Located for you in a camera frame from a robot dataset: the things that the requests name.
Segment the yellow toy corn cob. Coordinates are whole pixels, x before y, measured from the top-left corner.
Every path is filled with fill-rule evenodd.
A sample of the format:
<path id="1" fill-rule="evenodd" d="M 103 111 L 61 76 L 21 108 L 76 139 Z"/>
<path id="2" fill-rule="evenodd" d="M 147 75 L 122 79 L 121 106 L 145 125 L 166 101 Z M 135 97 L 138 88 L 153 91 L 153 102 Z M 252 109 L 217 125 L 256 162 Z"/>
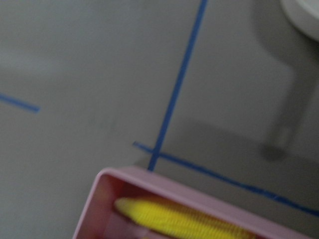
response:
<path id="1" fill-rule="evenodd" d="M 159 197 L 122 197 L 114 207 L 135 224 L 175 239 L 256 238 L 244 228 Z"/>

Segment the beige plastic dustpan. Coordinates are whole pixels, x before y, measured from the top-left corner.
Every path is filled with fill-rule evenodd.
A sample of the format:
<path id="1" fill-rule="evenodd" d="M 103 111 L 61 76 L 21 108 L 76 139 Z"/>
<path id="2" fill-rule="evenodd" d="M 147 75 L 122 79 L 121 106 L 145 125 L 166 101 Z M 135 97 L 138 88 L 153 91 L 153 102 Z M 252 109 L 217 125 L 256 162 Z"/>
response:
<path id="1" fill-rule="evenodd" d="M 319 41 L 319 1 L 281 0 L 282 9 L 290 21 L 307 37 Z"/>

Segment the pink plastic bin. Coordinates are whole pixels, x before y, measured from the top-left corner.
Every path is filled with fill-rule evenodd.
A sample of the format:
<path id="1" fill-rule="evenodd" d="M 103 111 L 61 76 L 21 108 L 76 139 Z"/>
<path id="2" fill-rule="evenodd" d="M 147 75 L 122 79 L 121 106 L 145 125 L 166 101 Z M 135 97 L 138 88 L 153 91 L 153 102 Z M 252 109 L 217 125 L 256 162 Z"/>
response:
<path id="1" fill-rule="evenodd" d="M 150 196 L 175 201 L 240 226 L 259 239 L 306 239 L 307 235 L 215 197 L 136 166 L 105 168 L 96 176 L 73 238 L 162 239 L 163 235 L 134 225 L 119 215 L 113 203 L 120 197 Z"/>

